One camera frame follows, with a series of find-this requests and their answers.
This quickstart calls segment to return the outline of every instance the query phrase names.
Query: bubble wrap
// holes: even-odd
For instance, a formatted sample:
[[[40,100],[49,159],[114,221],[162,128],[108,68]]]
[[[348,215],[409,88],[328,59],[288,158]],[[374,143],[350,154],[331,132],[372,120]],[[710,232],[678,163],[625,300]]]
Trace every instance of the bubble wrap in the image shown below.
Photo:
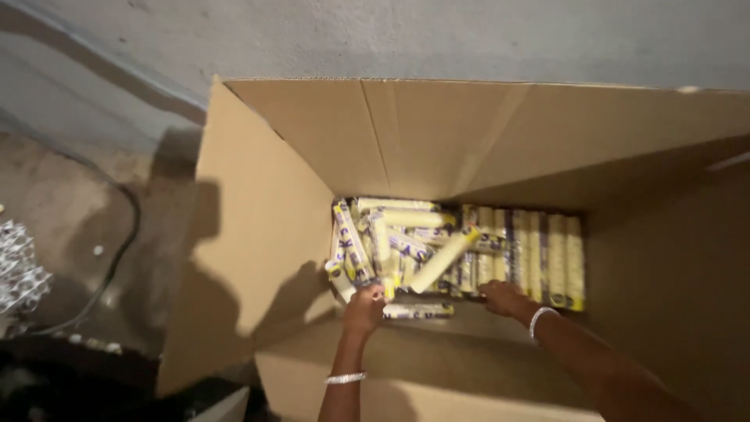
[[[38,266],[34,239],[13,220],[0,225],[0,314],[28,313],[50,290],[52,274]]]

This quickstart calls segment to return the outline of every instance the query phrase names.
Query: black cable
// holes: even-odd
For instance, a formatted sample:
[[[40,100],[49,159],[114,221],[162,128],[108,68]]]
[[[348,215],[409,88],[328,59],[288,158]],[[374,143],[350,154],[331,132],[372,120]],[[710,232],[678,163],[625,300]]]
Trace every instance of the black cable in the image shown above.
[[[0,119],[4,119],[5,121],[11,123],[13,126],[16,126],[22,134],[25,134],[31,137],[32,139],[36,140],[41,145],[44,145],[46,148],[51,149],[53,152],[56,152],[59,155],[62,155],[63,157],[71,161],[75,161],[76,163],[81,164],[83,167],[86,167],[89,170],[91,170],[94,174],[99,176],[105,183],[107,183],[108,185],[120,191],[125,196],[125,198],[127,199],[127,201],[130,203],[130,205],[133,208],[133,226],[130,230],[130,233],[127,235],[125,240],[120,244],[120,247],[117,248],[115,255],[112,256],[112,260],[109,263],[109,267],[106,270],[106,274],[104,274],[104,278],[99,284],[99,287],[97,287],[93,296],[91,296],[91,299],[89,299],[88,303],[83,307],[83,309],[81,309],[81,312],[79,312],[78,315],[73,317],[71,320],[68,320],[62,324],[57,324],[53,327],[44,328],[42,330],[37,330],[37,331],[32,331],[32,332],[26,332],[22,334],[24,336],[43,336],[47,334],[52,334],[54,332],[60,331],[64,328],[67,328],[73,325],[77,325],[78,323],[83,321],[86,318],[86,316],[91,312],[94,305],[96,305],[96,303],[101,298],[101,295],[104,294],[104,291],[110,286],[110,284],[112,284],[112,280],[115,277],[115,273],[117,272],[117,266],[120,264],[122,255],[125,254],[125,252],[131,246],[133,241],[136,239],[138,232],[140,231],[141,207],[140,207],[140,202],[138,201],[138,197],[127,186],[123,185],[117,180],[114,180],[109,174],[104,172],[104,170],[101,170],[101,168],[99,168],[99,166],[96,165],[96,163],[94,163],[93,161],[89,160],[83,155],[80,155],[78,152],[75,152],[71,149],[68,149],[54,142],[53,140],[49,139],[48,137],[44,136],[43,134],[29,127],[27,124],[21,122],[15,116],[9,114],[7,111],[3,109],[0,109]]]

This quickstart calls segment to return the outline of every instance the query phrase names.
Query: cardboard box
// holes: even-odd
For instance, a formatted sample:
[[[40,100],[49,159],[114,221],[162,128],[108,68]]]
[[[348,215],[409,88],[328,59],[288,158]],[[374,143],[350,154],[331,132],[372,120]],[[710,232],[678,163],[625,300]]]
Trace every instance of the cardboard box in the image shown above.
[[[583,213],[577,319],[717,419],[748,416],[750,171],[709,166],[750,150],[749,116],[746,92],[215,77],[158,389],[254,357],[271,408],[314,420],[340,333],[330,206],[366,194]],[[474,303],[388,323],[364,358],[364,420],[599,420]]]

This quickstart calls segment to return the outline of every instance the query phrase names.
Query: bracelet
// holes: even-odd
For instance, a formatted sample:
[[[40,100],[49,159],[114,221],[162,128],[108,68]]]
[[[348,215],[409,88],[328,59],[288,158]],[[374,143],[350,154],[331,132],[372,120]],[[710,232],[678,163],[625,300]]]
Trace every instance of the bracelet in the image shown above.
[[[323,384],[349,384],[350,382],[362,381],[367,378],[366,372],[358,372],[356,374],[336,375],[335,377],[328,377],[325,379]]]
[[[536,325],[536,320],[538,320],[539,317],[542,316],[542,314],[545,312],[554,312],[559,315],[559,313],[557,313],[556,310],[552,308],[548,308],[546,306],[543,306],[539,308],[538,311],[536,311],[534,316],[531,318],[531,324],[529,324],[529,336],[531,337],[532,340],[534,340],[534,342],[536,342],[536,339],[534,338],[534,326]]]

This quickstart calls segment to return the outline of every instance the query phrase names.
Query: floor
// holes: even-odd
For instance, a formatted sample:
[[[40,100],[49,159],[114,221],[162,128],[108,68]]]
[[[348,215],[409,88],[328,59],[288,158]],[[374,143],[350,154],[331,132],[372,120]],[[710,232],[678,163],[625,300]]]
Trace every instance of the floor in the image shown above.
[[[68,332],[157,357],[185,256],[182,240],[194,198],[194,163],[99,146],[76,150],[127,184],[138,195],[143,215],[111,286],[89,317]],[[38,263],[55,274],[51,292],[30,321],[51,326],[74,317],[131,229],[129,203],[85,167],[34,140],[3,133],[0,203],[5,206],[0,223],[13,219],[26,225]],[[94,255],[95,246],[103,246],[101,255]]]

